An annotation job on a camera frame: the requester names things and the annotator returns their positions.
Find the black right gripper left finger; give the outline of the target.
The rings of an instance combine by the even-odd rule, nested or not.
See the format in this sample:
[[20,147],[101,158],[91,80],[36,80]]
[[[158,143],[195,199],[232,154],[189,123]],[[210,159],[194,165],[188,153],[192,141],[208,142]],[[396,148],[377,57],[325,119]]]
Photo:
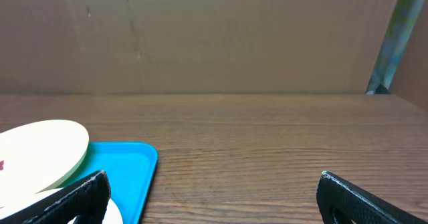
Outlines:
[[105,171],[95,171],[1,220],[2,224],[101,224],[111,197]]

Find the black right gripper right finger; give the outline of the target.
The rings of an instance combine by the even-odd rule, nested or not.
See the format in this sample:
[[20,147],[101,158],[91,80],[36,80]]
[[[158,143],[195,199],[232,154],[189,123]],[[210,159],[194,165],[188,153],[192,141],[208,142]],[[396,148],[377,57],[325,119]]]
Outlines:
[[326,224],[427,224],[329,171],[320,176],[316,200]]

